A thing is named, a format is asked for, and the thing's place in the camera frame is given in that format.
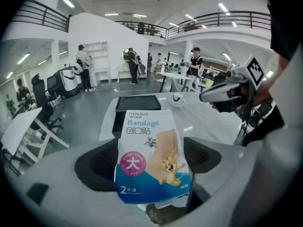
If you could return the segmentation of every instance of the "black metal railing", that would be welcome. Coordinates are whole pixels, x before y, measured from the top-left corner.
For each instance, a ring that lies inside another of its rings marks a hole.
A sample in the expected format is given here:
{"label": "black metal railing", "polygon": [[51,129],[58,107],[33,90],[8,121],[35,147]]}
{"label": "black metal railing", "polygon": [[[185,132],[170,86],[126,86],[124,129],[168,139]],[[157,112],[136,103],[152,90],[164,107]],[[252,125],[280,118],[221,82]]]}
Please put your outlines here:
{"label": "black metal railing", "polygon": [[253,12],[253,11],[229,11],[229,16],[224,12],[205,14],[199,17],[184,21],[169,29],[146,24],[143,22],[116,21],[119,24],[142,35],[152,35],[161,38],[168,38],[174,35],[210,27],[227,26],[248,27],[257,29],[270,30],[270,14]]}
{"label": "black metal railing", "polygon": [[211,13],[184,21],[168,29],[168,36],[196,30],[207,29],[210,27],[229,26],[260,28],[270,30],[270,14],[253,11],[229,11],[230,15],[224,12]]}
{"label": "black metal railing", "polygon": [[132,22],[132,21],[116,21],[116,22],[121,25],[124,25],[125,27],[141,35],[158,36],[160,38],[167,38],[168,36],[168,29],[161,26],[146,24],[143,22]]}
{"label": "black metal railing", "polygon": [[43,25],[68,32],[69,18],[35,0],[25,0],[12,22]]}

